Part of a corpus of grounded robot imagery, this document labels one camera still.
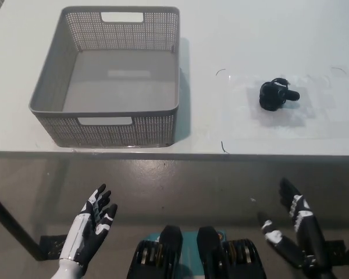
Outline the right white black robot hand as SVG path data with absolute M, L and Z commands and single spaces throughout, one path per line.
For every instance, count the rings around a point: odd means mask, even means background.
M 326 251 L 325 238 L 316 216 L 305 196 L 287 178 L 280 181 L 280 202 L 292 221 L 296 242 L 283 235 L 264 212 L 257 218 L 267 243 L 297 269 L 330 270 L 332 265 Z

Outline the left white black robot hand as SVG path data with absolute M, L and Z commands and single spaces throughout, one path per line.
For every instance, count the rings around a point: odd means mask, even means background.
M 111 203 L 110 195 L 111 191 L 102 184 L 87 199 L 72 223 L 61 259 L 82 267 L 89 264 L 108 235 L 117 212 L 117 204 Z

